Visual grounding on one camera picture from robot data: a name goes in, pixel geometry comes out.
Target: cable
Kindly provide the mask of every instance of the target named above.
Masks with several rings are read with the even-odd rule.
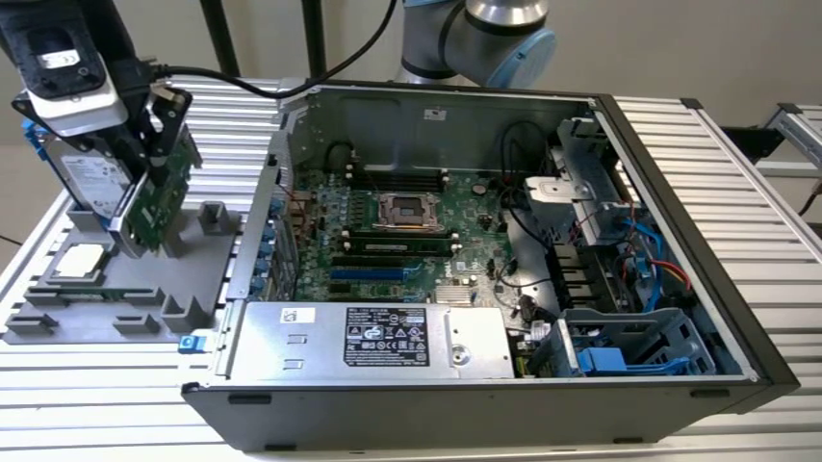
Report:
[[[572,244],[573,239],[576,238],[576,234],[579,234],[579,231],[581,230],[581,225],[584,224],[584,222],[588,221],[600,210],[601,208],[597,206],[593,212],[591,212],[585,217],[583,217],[580,221],[573,223],[573,227],[571,228],[569,233],[567,233],[568,244]]]
[[[293,195],[293,192],[288,191],[283,185],[277,184],[277,186],[283,190],[283,193],[285,193],[288,197],[291,198],[291,200],[296,203],[296,207],[299,207],[299,211],[303,213],[303,222],[299,225],[299,234],[301,235],[303,232],[305,231],[305,223],[308,222],[308,214],[305,214],[305,208],[303,207],[301,202],[296,200],[296,196]]]
[[[352,152],[355,150],[355,146],[351,144],[349,141],[332,141],[331,142],[331,144],[325,148],[325,154],[323,156],[323,171],[325,173],[328,173],[331,171],[331,169],[328,168],[328,160],[329,160],[329,157],[331,157],[331,152],[333,151],[333,148],[336,146],[345,146],[348,148],[348,150],[352,151]]]
[[[687,273],[684,272],[684,270],[679,266],[676,266],[671,262],[663,262],[662,260],[651,260],[649,262],[653,265],[662,267],[663,269],[676,273],[679,275],[679,277],[676,277],[676,279],[679,279],[684,283],[684,289],[687,291],[691,290],[691,278],[688,277]]]
[[[0,241],[5,241],[6,243],[16,245],[17,247],[22,246],[22,243],[18,240],[12,239],[12,238],[6,238],[1,234],[0,234]]]
[[[299,95],[305,90],[311,89],[313,86],[316,86],[317,84],[328,80],[331,77],[333,77],[343,69],[345,69],[345,67],[348,67],[361,57],[361,55],[365,54],[365,52],[371,49],[371,46],[373,46],[373,43],[376,43],[376,40],[379,40],[380,36],[383,36],[383,33],[385,32],[385,28],[388,27],[388,23],[391,22],[391,18],[393,15],[395,7],[396,7],[396,0],[391,0],[391,4],[388,5],[388,10],[385,11],[385,16],[383,17],[383,22],[380,23],[380,26],[377,27],[376,32],[373,33],[368,41],[364,43],[361,48],[357,50],[357,52],[353,55],[351,55],[348,59],[343,61],[333,69],[328,70],[320,77],[317,77],[316,79],[309,79],[303,85],[293,87],[291,90],[267,91],[267,90],[263,90],[260,87],[246,82],[242,82],[236,77],[230,77],[229,75],[222,74],[221,72],[216,70],[205,69],[202,67],[189,67],[184,65],[161,64],[154,69],[154,76],[160,78],[160,77],[170,77],[172,75],[196,75],[200,77],[206,77],[209,79],[221,80],[229,83],[230,85],[233,85],[234,87],[238,87],[240,89],[253,93],[255,95],[261,96],[263,98],[269,98],[269,99],[291,98],[292,96]]]
[[[517,191],[513,188],[508,188],[505,189],[501,194],[499,195],[499,207],[501,207],[501,198],[504,197],[505,194],[508,194],[508,196],[513,195],[513,192]],[[511,207],[511,204],[507,205],[505,209],[508,209],[508,212],[511,213],[511,217],[513,218],[513,221],[516,221],[516,224],[519,224],[519,227],[523,228],[523,231],[525,231],[525,234],[528,236],[531,236],[531,238],[541,244],[541,246],[544,247],[544,249],[547,251],[551,251],[551,245],[548,245],[548,243],[545,243],[541,238],[539,238],[539,236],[536,236],[536,233],[533,233],[528,227],[525,226],[525,224],[523,223],[523,221],[520,220],[520,218],[516,216],[516,214],[513,213],[513,208]]]
[[[684,284],[684,279],[682,279],[682,276],[679,275],[676,271],[674,271],[668,267],[663,267],[663,270],[666,270],[667,274],[670,274],[676,281]]]
[[[629,253],[623,253],[613,259],[613,262],[611,264],[611,277],[613,278],[613,284],[616,285],[616,291],[619,292],[620,305],[621,305],[621,299],[624,299],[628,302],[628,308],[631,309],[631,312],[633,312],[635,304],[633,304],[633,297],[631,296],[631,290],[628,289],[628,285],[625,284],[625,281],[619,277],[619,274],[617,274],[620,262],[627,261],[631,257],[632,255]]]
[[[807,198],[807,200],[804,201],[804,205],[802,206],[802,209],[799,209],[799,216],[804,215],[804,213],[807,212],[807,210],[810,210],[810,206],[812,205],[812,201],[816,200],[816,195],[819,194],[811,194],[810,197]]]
[[[501,285],[508,286],[512,289],[523,289],[525,287],[529,286],[535,286],[536,284],[541,284],[543,282],[549,282],[551,278],[545,277],[544,279],[539,279],[528,284],[512,284],[508,281],[505,281],[504,279],[501,279],[501,274],[504,273],[504,270],[507,270],[507,268],[511,266],[511,263],[513,262],[515,259],[508,260],[508,263],[504,264],[504,266],[501,267],[501,269],[499,270],[499,272],[496,273],[496,282],[501,283]]]
[[[504,159],[505,153],[508,153],[507,158],[508,158],[508,163],[511,164],[509,176],[513,177],[513,162],[512,162],[511,155],[508,152],[509,146],[516,147],[520,153],[525,153],[525,148],[523,147],[523,144],[517,142],[515,139],[511,140],[508,143],[505,143],[511,130],[520,125],[532,127],[536,129],[536,134],[539,136],[539,140],[543,142],[543,147],[544,147],[544,140],[547,139],[547,136],[544,135],[544,131],[541,130],[541,127],[536,124],[536,122],[531,120],[516,120],[504,127],[504,129],[501,130],[501,136],[499,137],[499,170],[501,172],[501,182],[503,183],[507,183],[508,181],[508,174],[505,170],[505,159]]]

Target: warning label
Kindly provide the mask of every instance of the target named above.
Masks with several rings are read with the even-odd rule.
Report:
[[[348,308],[343,359],[352,367],[428,366],[425,308]]]

